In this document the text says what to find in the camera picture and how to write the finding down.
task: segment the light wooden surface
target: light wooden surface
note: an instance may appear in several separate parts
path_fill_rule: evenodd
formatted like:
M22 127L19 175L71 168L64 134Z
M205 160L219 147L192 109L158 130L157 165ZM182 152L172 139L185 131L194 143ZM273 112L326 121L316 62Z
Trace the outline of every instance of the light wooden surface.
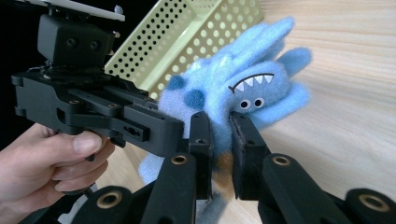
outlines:
M326 191L369 188L396 201L396 2L262 1L264 20L296 20L287 48L313 62L296 78L312 101L262 131L268 147L295 158ZM143 152L118 149L99 188L139 189ZM231 202L219 223L261 223L257 203Z

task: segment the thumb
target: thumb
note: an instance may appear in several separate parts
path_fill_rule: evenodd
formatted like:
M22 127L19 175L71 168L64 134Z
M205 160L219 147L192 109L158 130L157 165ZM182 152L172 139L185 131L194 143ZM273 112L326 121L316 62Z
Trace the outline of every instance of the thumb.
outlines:
M32 151L35 164L45 168L63 161L79 161L102 147L102 138L91 132L79 135L59 133L43 138Z

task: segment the finger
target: finger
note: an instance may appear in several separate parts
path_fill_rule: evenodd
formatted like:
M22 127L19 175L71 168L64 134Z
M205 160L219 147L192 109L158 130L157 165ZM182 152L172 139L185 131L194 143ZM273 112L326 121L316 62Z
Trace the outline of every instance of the finger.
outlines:
M18 200L12 204L12 207L18 208L19 213L32 213L38 209L48 207L61 199L64 194L55 190L57 182L51 180L46 185L37 189L33 193Z
M106 142L105 146L95 155L94 161L81 161L73 165L59 167L56 169L52 179L69 180L90 173L104 163L114 150L114 145Z
M92 172L79 176L70 180L60 181L55 189L60 192L73 191L77 189L85 189L92 185L106 170L108 166L108 162L105 161L98 168L93 170Z
M59 133L33 143L24 155L37 167L48 167L61 161L79 161L101 147L102 138L95 133Z
M95 153L92 154L94 157L96 157L96 154L98 154L105 147L115 147L114 144L112 144L110 142L110 139L108 137L103 136L103 135L99 135L99 136L102 138L102 147L99 150L97 150ZM78 160L78 161L62 161L62 162L54 164L53 166L55 166L55 167L70 166L70 165L80 163L82 161L86 161L86 158Z

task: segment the toy eye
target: toy eye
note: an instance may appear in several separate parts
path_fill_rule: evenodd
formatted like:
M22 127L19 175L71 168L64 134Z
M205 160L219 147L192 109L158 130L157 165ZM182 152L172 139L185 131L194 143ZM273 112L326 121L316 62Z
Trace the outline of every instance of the toy eye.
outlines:
M249 100L243 100L241 102L241 107L242 109L249 109L251 105L251 102Z
M254 101L254 105L255 105L257 108L262 108L262 107L264 106L264 99L262 99L262 98L257 98L257 99Z

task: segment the toy mouth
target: toy mouth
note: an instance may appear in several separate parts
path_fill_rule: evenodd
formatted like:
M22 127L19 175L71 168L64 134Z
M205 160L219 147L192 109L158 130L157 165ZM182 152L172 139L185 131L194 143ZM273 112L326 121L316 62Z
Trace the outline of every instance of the toy mouth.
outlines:
M249 87L252 87L253 85L261 85L263 80L265 80L264 83L270 83L274 77L274 74L272 73L262 73L262 74L257 74L249 77L245 77L244 79L239 80L235 85L232 87L229 86L228 88L235 93L235 90L239 91L244 91L245 90L245 85L248 85Z

